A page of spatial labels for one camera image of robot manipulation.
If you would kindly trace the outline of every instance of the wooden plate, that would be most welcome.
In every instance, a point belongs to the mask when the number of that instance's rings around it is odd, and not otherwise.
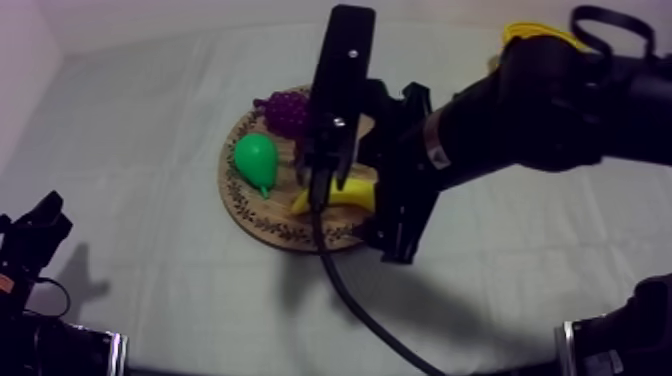
[[[298,91],[306,96],[310,94],[307,86],[289,91]],[[358,137],[366,134],[372,126],[373,121],[362,116]],[[248,133],[265,134],[278,147],[278,176],[268,200],[264,200],[257,189],[248,185],[234,167],[234,147]],[[353,166],[350,175],[376,180],[375,170],[359,164]],[[258,110],[249,111],[231,130],[219,157],[217,183],[227,211],[250,236],[282,250],[302,253],[316,251],[309,215],[293,216],[289,213],[292,202],[303,190],[296,181],[294,171],[294,141],[268,132],[266,120]],[[322,218],[328,249],[339,251],[360,244],[361,240],[352,236],[352,231],[369,215],[366,210],[354,206],[327,208]]]

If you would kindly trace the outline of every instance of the plastic banana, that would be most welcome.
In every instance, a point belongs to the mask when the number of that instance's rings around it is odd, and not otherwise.
[[[356,205],[371,213],[375,212],[374,182],[370,180],[349,178],[345,181],[343,190],[338,190],[336,181],[331,182],[329,205]],[[294,215],[303,214],[310,210],[308,204],[308,190],[304,189],[294,200],[290,212]]]

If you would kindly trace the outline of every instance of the green pear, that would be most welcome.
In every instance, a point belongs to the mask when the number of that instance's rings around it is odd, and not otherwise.
[[[259,133],[244,136],[236,143],[233,161],[243,177],[267,199],[278,175],[278,148],[273,140]]]

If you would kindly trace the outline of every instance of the purple grapes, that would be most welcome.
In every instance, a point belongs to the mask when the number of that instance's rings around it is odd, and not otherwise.
[[[308,98],[304,94],[277,91],[267,100],[255,99],[253,103],[261,108],[270,132],[291,140],[303,138],[308,126]]]

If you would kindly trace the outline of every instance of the white table surface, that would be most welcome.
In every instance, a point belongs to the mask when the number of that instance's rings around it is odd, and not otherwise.
[[[338,302],[317,259],[240,230],[216,176],[254,98],[311,81],[324,25],[224,29],[70,58],[0,177],[18,216],[49,190],[75,227],[44,275],[67,319],[126,333],[134,365],[222,375],[415,371]],[[370,76],[435,106],[486,74],[499,30],[378,25]],[[512,167],[442,194],[416,263],[338,257],[353,294],[450,372],[554,354],[552,328],[611,311],[672,270],[666,168],[608,160],[544,174]],[[57,310],[58,292],[33,305]]]

